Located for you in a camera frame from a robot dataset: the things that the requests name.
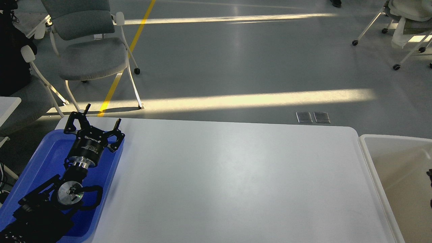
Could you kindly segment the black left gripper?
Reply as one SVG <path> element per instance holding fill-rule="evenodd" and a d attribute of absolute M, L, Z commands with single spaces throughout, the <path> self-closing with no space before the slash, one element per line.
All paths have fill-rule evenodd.
<path fill-rule="evenodd" d="M 87 104 L 83 112 L 71 112 L 64 128 L 64 134 L 76 134 L 76 140 L 67 155 L 67 160 L 73 162 L 78 158 L 84 158 L 90 161 L 89 167 L 96 167 L 103 150 L 108 148 L 112 153 L 117 151 L 125 138 L 125 134 L 120 130 L 121 118 L 117 119 L 111 131 L 92 128 L 86 116 L 90 107 L 91 104 Z M 80 124 L 79 130 L 75 126 L 75 120 Z M 116 140 L 110 143 L 110 137 L 115 137 Z"/>

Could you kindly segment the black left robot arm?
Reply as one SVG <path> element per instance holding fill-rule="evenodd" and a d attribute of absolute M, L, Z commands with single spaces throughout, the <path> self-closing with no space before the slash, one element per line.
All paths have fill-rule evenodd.
<path fill-rule="evenodd" d="M 123 150 L 121 119 L 111 131 L 85 110 L 48 133 L 1 207 L 2 243 L 82 243 L 95 231 Z"/>

